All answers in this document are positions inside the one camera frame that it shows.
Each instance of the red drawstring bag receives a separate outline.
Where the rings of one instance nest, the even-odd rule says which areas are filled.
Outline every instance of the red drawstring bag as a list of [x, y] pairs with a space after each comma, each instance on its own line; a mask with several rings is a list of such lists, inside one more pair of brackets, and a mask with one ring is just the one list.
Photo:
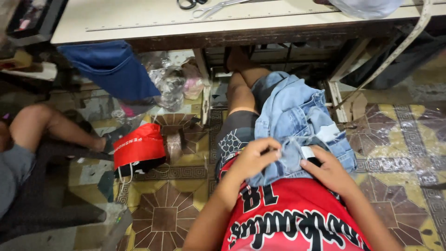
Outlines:
[[115, 149], [115, 178], [131, 176], [138, 171], [146, 173], [150, 169], [164, 164], [163, 137], [160, 126], [147, 123], [113, 143]]

